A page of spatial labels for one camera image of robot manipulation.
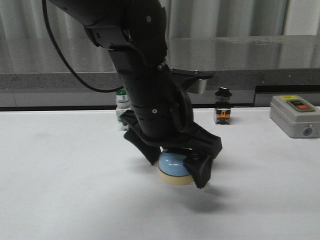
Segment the red button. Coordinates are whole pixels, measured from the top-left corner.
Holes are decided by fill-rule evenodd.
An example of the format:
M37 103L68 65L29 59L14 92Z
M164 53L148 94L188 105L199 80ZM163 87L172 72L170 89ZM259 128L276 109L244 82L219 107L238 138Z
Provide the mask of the red button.
M297 105L296 107L301 110L310 109L307 105Z

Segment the gray control box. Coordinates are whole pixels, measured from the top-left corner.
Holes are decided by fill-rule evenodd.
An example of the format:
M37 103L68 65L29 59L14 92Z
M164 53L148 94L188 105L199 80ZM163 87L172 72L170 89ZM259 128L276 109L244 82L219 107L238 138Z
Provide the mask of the gray control box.
M319 138L320 110L303 98L273 96L270 118L291 138Z

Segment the yellow label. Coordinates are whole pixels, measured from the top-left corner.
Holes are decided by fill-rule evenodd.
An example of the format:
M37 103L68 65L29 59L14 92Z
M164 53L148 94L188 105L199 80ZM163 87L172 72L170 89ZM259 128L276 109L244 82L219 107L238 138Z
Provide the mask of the yellow label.
M286 100L288 100L288 99L297 99L295 96L282 96L281 98L282 99L286 99Z

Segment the robotic arm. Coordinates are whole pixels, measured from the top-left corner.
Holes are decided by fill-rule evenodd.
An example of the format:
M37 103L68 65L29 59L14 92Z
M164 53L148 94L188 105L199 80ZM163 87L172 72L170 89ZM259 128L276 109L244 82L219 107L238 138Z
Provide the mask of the robotic arm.
M133 110L121 115L133 143L153 165L162 147L184 155L196 186L211 177L221 139L193 120L188 88L203 72L169 69L166 11L158 0L50 0L81 24L97 47L107 48Z

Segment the gray countertop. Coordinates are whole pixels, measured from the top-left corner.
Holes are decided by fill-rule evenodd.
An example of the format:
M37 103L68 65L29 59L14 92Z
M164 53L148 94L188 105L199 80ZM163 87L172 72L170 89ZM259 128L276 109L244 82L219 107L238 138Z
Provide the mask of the gray countertop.
M95 47L88 39L60 39L58 44L88 84L105 89L121 84L105 48ZM207 85L209 91L218 86L254 92L257 85L319 85L317 36L173 38L168 39L167 45L170 67L213 71ZM0 40L0 107L24 106L23 102L32 99L19 101L19 94L37 94L34 101L26 104L35 106L41 93L65 92L92 93L69 73L50 40ZM205 97L193 98L201 103Z

